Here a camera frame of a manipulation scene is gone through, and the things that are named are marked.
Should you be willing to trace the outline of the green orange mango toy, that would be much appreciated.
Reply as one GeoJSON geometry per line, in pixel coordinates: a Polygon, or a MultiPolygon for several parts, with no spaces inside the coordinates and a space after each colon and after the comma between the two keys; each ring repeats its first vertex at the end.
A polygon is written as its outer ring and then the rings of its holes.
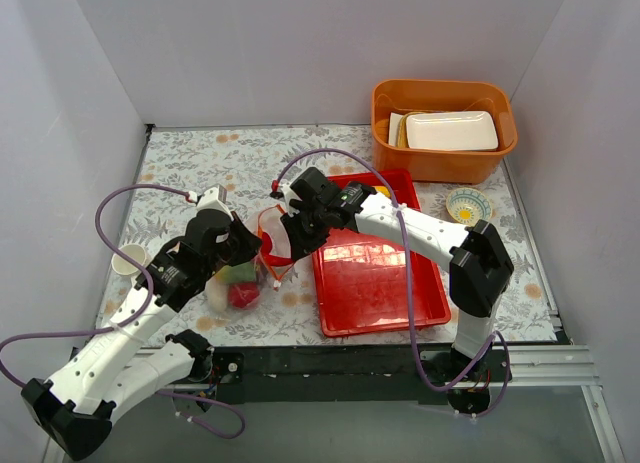
{"type": "Polygon", "coordinates": [[[246,262],[236,266],[224,266],[216,273],[215,278],[224,285],[256,282],[258,279],[253,262],[246,262]]]}

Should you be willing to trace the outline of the clear zip top bag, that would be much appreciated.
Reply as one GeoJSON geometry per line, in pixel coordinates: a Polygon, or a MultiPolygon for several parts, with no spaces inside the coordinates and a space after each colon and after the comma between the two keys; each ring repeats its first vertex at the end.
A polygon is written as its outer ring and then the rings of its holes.
{"type": "MultiPolygon", "coordinates": [[[[252,215],[247,221],[246,226],[251,232],[260,238],[263,233],[268,233],[273,241],[273,253],[279,256],[290,257],[290,245],[285,230],[280,222],[280,217],[285,213],[285,209],[280,204],[277,204],[252,215]]],[[[246,309],[233,308],[228,302],[226,311],[224,313],[216,312],[217,314],[227,317],[240,311],[249,311],[253,309],[264,297],[267,296],[269,288],[273,290],[279,289],[284,276],[294,266],[294,261],[292,261],[290,265],[283,267],[270,266],[262,259],[260,250],[249,262],[253,262],[256,267],[258,279],[255,283],[257,283],[260,288],[260,297],[258,301],[246,309]]]]}

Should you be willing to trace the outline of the red apple toy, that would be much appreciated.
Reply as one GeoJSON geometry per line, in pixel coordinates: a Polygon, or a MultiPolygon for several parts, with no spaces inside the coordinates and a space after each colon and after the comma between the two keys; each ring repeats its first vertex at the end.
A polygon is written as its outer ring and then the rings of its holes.
{"type": "Polygon", "coordinates": [[[255,282],[241,282],[229,287],[227,299],[236,309],[246,309],[254,305],[260,297],[260,288],[255,282]]]}

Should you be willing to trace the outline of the red chili pepper toy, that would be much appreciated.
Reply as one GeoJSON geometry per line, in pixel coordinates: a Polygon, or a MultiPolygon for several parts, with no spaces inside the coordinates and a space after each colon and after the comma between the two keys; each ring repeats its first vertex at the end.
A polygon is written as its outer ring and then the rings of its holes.
{"type": "Polygon", "coordinates": [[[290,257],[279,256],[273,253],[273,241],[268,233],[263,233],[261,239],[262,246],[260,254],[266,264],[274,267],[283,267],[292,263],[290,257]]]}

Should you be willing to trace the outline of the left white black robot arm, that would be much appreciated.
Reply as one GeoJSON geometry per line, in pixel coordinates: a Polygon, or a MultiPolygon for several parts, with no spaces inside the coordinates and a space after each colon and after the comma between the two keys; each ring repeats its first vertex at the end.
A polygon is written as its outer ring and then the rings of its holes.
{"type": "Polygon", "coordinates": [[[197,212],[184,235],[165,243],[118,311],[63,368],[33,378],[21,396],[36,423],[74,461],[94,453],[126,412],[173,382],[205,381],[212,347],[192,330],[167,337],[141,362],[133,357],[220,269],[251,261],[261,240],[235,213],[197,212]]]}

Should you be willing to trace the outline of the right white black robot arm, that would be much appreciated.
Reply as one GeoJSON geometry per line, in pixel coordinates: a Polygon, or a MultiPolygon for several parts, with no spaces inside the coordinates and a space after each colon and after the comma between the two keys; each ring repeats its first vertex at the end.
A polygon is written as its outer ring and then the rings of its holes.
{"type": "Polygon", "coordinates": [[[291,258],[319,250],[331,230],[351,230],[400,245],[449,275],[449,294],[460,317],[451,348],[455,380],[475,380],[489,367],[494,320],[514,266],[495,226],[449,223],[399,204],[390,192],[351,181],[340,187],[315,167],[293,182],[274,180],[271,195],[285,204],[281,223],[291,258]]]}

